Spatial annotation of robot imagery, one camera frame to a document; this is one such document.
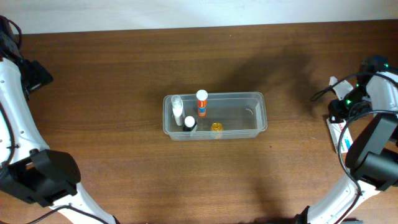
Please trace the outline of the small gold lid jar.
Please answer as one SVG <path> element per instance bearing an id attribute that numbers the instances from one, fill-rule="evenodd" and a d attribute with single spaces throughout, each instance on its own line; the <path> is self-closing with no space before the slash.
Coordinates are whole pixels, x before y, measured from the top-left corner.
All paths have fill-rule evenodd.
<path id="1" fill-rule="evenodd" d="M 224 131 L 223 125 L 221 123 L 213 123 L 210 131 L 214 139 L 221 139 Z"/>

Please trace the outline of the white squeeze bottle clear cap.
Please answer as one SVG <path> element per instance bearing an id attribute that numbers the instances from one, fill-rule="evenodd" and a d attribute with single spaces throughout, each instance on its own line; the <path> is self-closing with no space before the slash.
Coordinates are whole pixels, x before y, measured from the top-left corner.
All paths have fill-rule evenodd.
<path id="1" fill-rule="evenodd" d="M 178 126 L 184 125 L 185 111 L 183 107 L 183 100 L 180 95 L 173 95 L 171 97 L 172 112 L 175 118 L 175 122 Z"/>

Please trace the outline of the orange tube white cap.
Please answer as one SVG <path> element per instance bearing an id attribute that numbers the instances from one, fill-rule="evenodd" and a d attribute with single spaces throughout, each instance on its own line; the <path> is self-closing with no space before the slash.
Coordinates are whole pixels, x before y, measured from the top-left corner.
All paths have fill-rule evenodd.
<path id="1" fill-rule="evenodd" d="M 199 117 L 206 116 L 206 104 L 208 99 L 208 93 L 206 90 L 198 90 L 196 93 L 198 115 Z"/>

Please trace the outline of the dark bottle white cap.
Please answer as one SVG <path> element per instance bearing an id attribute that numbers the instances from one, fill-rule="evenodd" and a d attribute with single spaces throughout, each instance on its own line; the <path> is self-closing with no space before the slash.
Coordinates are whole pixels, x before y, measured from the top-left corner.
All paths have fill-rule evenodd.
<path id="1" fill-rule="evenodd" d="M 187 116 L 184 119 L 183 131 L 191 132 L 196 128 L 197 122 L 193 116 Z"/>

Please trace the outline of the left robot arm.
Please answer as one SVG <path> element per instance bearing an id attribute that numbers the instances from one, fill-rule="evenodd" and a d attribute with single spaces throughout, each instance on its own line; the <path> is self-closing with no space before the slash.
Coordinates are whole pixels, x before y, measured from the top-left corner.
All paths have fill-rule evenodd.
<path id="1" fill-rule="evenodd" d="M 53 81 L 36 60 L 21 54 L 20 27 L 1 16 L 1 191 L 50 211 L 35 223 L 61 213 L 72 223 L 117 223 L 81 184 L 74 158 L 54 151 L 40 135 L 30 109 L 30 94 Z"/>

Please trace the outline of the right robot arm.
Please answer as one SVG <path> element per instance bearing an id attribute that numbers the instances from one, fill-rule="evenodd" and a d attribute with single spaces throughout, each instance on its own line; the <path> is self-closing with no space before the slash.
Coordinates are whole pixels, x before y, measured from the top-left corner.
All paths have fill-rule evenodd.
<path id="1" fill-rule="evenodd" d="M 372 196 L 397 187 L 397 153 L 386 149 L 397 142 L 397 69 L 374 55 L 361 62 L 353 75 L 330 78 L 312 101 L 332 91 L 328 105 L 329 128 L 339 130 L 336 154 L 344 171 L 338 183 L 316 204 L 307 206 L 292 223 L 344 223 L 347 216 Z"/>

